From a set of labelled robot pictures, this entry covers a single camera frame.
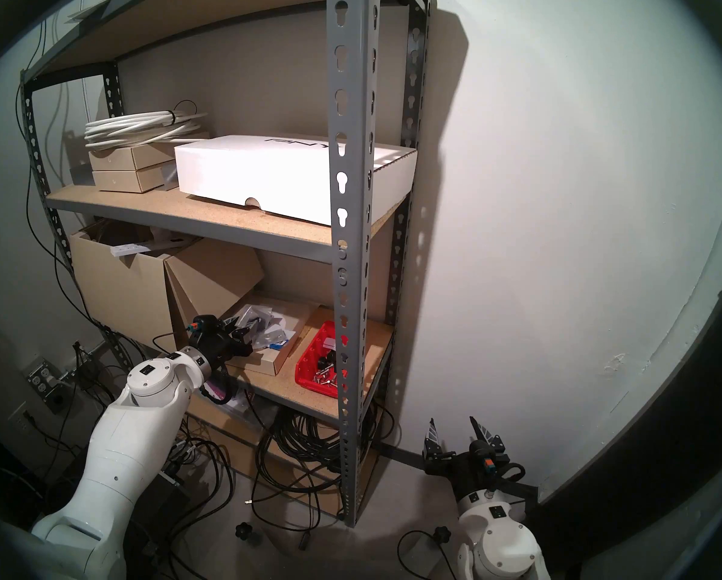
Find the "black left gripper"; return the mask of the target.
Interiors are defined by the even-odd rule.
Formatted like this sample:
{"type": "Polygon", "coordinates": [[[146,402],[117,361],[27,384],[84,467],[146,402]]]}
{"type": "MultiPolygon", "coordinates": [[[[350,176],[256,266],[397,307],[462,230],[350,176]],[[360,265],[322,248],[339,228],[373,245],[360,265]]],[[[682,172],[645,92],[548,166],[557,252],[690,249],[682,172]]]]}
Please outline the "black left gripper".
{"type": "Polygon", "coordinates": [[[219,319],[214,315],[197,315],[187,326],[189,346],[201,352],[211,367],[221,367],[235,357],[246,358],[253,352],[250,343],[240,339],[253,336],[253,319],[237,316],[219,319]]]}

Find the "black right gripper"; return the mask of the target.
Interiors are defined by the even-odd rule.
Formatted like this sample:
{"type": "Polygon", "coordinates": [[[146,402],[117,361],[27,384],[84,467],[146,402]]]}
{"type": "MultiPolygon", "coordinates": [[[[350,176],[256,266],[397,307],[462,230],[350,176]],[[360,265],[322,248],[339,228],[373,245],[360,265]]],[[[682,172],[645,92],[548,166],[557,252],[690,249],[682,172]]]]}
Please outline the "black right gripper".
{"type": "Polygon", "coordinates": [[[430,418],[423,445],[424,469],[428,475],[448,480],[455,502],[473,493],[502,491],[514,497],[524,498],[524,467],[511,462],[499,435],[493,435],[473,416],[470,422],[474,439],[470,452],[456,454],[445,451],[433,418],[430,418]]]}

